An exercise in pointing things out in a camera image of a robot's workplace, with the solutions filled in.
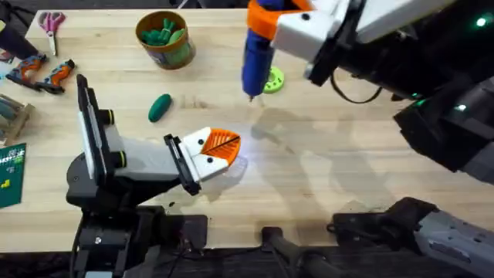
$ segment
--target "wooden tabletop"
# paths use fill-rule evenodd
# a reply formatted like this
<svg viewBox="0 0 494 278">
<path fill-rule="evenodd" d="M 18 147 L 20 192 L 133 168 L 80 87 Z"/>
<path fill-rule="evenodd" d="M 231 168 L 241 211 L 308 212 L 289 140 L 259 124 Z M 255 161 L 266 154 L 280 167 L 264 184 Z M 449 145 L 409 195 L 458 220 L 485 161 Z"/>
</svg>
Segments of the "wooden tabletop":
<svg viewBox="0 0 494 278">
<path fill-rule="evenodd" d="M 347 103 L 328 84 L 304 80 L 302 60 L 277 53 L 274 65 L 286 74 L 285 87 L 249 103 L 240 81 L 245 10 L 179 11 L 197 56 L 175 71 L 156 66 L 135 37 L 137 21 L 151 10 L 63 12 L 59 57 L 50 57 L 38 80 L 73 59 L 100 107 L 115 111 L 125 137 L 163 144 L 165 134 L 183 137 L 206 126 L 241 134 L 230 171 L 205 182 L 200 195 L 176 188 L 148 202 L 165 208 L 175 202 L 172 214 L 207 215 L 208 246 L 256 246 L 265 225 L 283 227 L 304 245 L 334 244 L 325 232 L 333 213 L 383 211 L 405 196 L 494 229 L 494 186 L 414 153 L 391 119 L 406 103 L 392 103 L 388 92 L 370 104 Z M 27 38 L 50 53 L 36 20 Z M 354 99 L 376 89 L 342 71 L 337 80 Z M 36 107 L 19 140 L 28 144 L 22 203 L 0 210 L 0 252 L 69 250 L 72 244 L 80 210 L 65 200 L 66 170 L 82 141 L 75 74 L 64 84 L 62 96 L 0 86 Z M 174 106 L 151 124 L 148 109 L 162 93 L 172 95 Z"/>
</svg>

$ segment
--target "green light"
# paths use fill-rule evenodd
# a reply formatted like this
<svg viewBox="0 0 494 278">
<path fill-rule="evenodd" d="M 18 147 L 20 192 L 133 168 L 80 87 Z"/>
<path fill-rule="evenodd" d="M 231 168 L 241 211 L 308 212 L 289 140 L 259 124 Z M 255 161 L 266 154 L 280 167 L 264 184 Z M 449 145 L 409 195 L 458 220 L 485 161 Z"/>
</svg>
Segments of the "green light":
<svg viewBox="0 0 494 278">
<path fill-rule="evenodd" d="M 419 100 L 415 103 L 415 106 L 421 106 L 426 100 Z"/>
<path fill-rule="evenodd" d="M 478 27 L 484 27 L 487 24 L 487 19 L 480 18 L 477 19 L 477 26 Z"/>
</svg>

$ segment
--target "cable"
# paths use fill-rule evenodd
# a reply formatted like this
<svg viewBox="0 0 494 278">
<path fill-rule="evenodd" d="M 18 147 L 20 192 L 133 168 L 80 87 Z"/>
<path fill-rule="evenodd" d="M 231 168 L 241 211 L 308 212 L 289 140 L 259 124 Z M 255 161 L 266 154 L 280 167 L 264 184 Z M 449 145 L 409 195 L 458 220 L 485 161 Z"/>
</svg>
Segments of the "cable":
<svg viewBox="0 0 494 278">
<path fill-rule="evenodd" d="M 189 256 L 182 256 L 182 259 L 188 259 L 191 261 L 200 261 L 203 259 L 204 260 L 206 260 L 206 259 L 226 259 L 226 258 L 229 258 L 232 256 L 238 256 L 238 255 L 244 255 L 244 254 L 252 253 L 252 252 L 258 251 L 260 249 L 261 249 L 261 247 L 255 247 L 255 248 L 251 248 L 251 249 L 247 249 L 247 250 L 242 250 L 242 251 L 238 251 L 238 252 L 225 254 L 223 256 L 201 256 L 198 258 L 193 258 L 193 257 L 189 257 Z"/>
<path fill-rule="evenodd" d="M 184 255 L 184 253 L 185 253 L 185 250 L 183 249 L 182 252 L 180 254 L 178 254 L 177 258 L 174 260 L 173 265 L 170 268 L 170 272 L 168 273 L 167 278 L 171 278 L 171 276 L 173 275 L 173 272 L 175 271 L 175 267 L 178 265 L 178 262 L 180 261 L 180 259 L 183 258 L 182 255 Z"/>
<path fill-rule="evenodd" d="M 285 278 L 293 278 L 293 273 L 288 273 L 288 271 L 286 271 L 286 268 L 283 265 L 283 263 L 281 262 L 281 259 L 279 258 L 278 254 L 276 253 L 275 248 L 273 246 L 271 246 L 271 248 L 269 248 L 269 249 L 270 249 L 272 255 L 275 257 L 275 260 L 278 263 L 279 268 L 282 270 L 283 276 Z"/>
<path fill-rule="evenodd" d="M 333 90 L 335 90 L 341 98 L 343 98 L 344 100 L 346 100 L 350 103 L 354 103 L 354 104 L 370 103 L 372 100 L 377 99 L 377 97 L 379 97 L 379 95 L 381 94 L 381 92 L 383 90 L 383 87 L 380 86 L 379 88 L 377 88 L 376 93 L 374 93 L 374 95 L 372 97 L 370 97 L 369 99 L 364 100 L 364 101 L 355 101 L 355 100 L 349 99 L 347 97 L 347 95 L 345 95 L 345 93 L 338 87 L 337 82 L 334 79 L 334 71 L 333 71 L 333 73 L 331 73 L 330 82 L 331 82 L 331 86 L 333 86 Z"/>
<path fill-rule="evenodd" d="M 344 225 L 338 225 L 338 229 L 344 230 L 344 231 L 347 231 L 347 232 L 350 232 L 350 233 L 353 233 L 356 236 L 359 236 L 359 237 L 364 238 L 364 239 L 369 239 L 369 240 L 372 240 L 372 241 L 374 241 L 374 240 L 381 240 L 382 239 L 378 235 L 372 235 L 372 234 L 370 234 L 368 232 L 358 231 L 356 229 L 352 229 L 352 228 L 346 227 Z M 329 224 L 326 227 L 326 230 L 328 232 L 331 232 L 331 233 L 336 233 L 335 225 L 334 224 Z"/>
<path fill-rule="evenodd" d="M 77 226 L 76 237 L 74 238 L 74 242 L 72 243 L 72 251 L 70 251 L 70 263 L 69 263 L 69 278 L 74 278 L 74 265 L 76 264 L 76 253 L 77 253 L 77 240 L 79 239 L 80 232 L 83 229 L 83 220 L 84 220 L 84 212 L 83 216 L 80 218 L 79 225 Z"/>
</svg>

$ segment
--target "green book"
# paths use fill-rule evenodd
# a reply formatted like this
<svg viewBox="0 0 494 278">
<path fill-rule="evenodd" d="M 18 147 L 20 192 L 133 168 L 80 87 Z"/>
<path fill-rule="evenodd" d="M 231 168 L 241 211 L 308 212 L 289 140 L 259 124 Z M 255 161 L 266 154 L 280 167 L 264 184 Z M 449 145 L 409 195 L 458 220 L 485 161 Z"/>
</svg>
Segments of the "green book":
<svg viewBox="0 0 494 278">
<path fill-rule="evenodd" d="M 0 208 L 21 202 L 25 144 L 0 149 Z"/>
</svg>

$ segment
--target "cup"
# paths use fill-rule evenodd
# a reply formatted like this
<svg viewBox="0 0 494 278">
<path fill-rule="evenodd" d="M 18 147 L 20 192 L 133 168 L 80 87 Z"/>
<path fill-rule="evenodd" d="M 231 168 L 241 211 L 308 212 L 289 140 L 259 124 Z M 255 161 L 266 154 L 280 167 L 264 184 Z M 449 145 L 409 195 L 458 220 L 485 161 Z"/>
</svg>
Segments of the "cup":
<svg viewBox="0 0 494 278">
<path fill-rule="evenodd" d="M 184 33 L 176 42 L 166 46 L 150 46 L 141 37 L 143 31 L 152 29 L 162 30 L 163 20 L 169 19 L 175 22 L 171 33 L 184 29 Z M 175 70 L 189 64 L 195 56 L 195 47 L 189 37 L 185 20 L 175 12 L 159 11 L 144 16 L 136 26 L 136 36 L 140 44 L 146 49 L 149 57 L 160 67 L 166 70 Z"/>
</svg>

